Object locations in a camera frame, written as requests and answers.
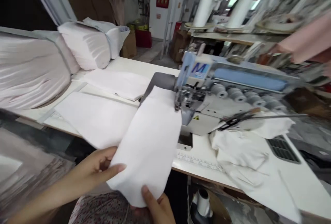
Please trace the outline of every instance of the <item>patterned clothing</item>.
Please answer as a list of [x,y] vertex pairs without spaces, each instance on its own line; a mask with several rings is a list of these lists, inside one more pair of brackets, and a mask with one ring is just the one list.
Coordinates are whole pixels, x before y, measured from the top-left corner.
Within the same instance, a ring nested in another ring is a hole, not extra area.
[[135,216],[120,192],[111,192],[79,198],[69,224],[150,224],[150,221]]

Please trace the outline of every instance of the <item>worktable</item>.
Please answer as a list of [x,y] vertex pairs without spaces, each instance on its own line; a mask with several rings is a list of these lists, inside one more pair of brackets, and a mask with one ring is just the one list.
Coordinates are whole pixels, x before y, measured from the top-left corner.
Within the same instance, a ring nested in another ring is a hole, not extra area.
[[[132,72],[149,78],[152,78],[155,72],[162,72],[175,76],[179,74],[179,70],[176,69],[121,57],[111,61],[105,70]],[[80,81],[72,81],[62,96],[45,107],[13,112],[32,121],[45,119],[45,115],[49,113],[49,110],[66,98],[71,92],[75,91],[78,87],[82,87],[82,84],[83,82]],[[139,105],[138,101],[132,102],[130,100],[123,99],[117,95],[103,92],[91,85],[83,86],[79,92],[105,97],[135,107],[138,107]],[[56,112],[47,117],[42,124],[81,137],[80,134],[67,122],[65,122]],[[261,139],[261,145],[264,147],[268,146],[266,141],[259,136],[252,134],[252,137],[250,138]],[[301,161],[301,164],[289,163],[278,159],[273,155],[271,150],[269,154],[274,165],[280,170],[283,180],[291,192],[295,204],[298,209],[304,213],[310,213],[312,215],[331,219],[331,197],[328,195],[322,184],[319,182],[292,142],[287,138],[287,136],[285,136],[285,138]],[[177,149],[177,156],[173,160],[172,168],[182,173],[192,175],[227,188],[241,191],[218,166],[215,151],[211,148],[210,142],[208,141],[208,137],[206,135],[193,135],[193,148],[190,151]]]

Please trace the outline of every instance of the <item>measuring ruler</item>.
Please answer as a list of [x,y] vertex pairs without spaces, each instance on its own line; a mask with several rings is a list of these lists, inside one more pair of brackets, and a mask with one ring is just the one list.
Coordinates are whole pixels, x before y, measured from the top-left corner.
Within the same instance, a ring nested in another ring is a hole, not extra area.
[[178,159],[180,161],[188,162],[190,164],[194,164],[196,166],[200,166],[203,168],[225,173],[224,170],[222,169],[222,167],[220,167],[217,163],[216,164],[210,163],[206,160],[202,160],[202,159],[196,158],[194,156],[186,155],[185,153],[182,153],[182,152],[177,152],[176,159]]

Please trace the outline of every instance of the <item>sewing machine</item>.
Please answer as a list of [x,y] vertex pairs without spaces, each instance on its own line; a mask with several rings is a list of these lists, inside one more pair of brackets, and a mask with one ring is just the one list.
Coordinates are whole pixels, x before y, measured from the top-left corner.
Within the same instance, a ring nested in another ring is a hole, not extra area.
[[[202,136],[221,120],[252,108],[286,111],[279,100],[300,85],[299,78],[268,66],[235,64],[223,57],[187,51],[178,78],[155,73],[141,103],[154,86],[173,90],[174,108],[182,111],[182,133]],[[243,121],[233,129],[253,130],[261,123]]]

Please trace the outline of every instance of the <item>black vent grille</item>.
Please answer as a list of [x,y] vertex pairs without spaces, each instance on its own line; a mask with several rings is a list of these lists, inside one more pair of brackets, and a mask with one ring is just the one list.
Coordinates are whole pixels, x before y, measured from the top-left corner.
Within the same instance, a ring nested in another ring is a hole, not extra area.
[[283,136],[267,139],[267,142],[276,157],[292,163],[301,163]]

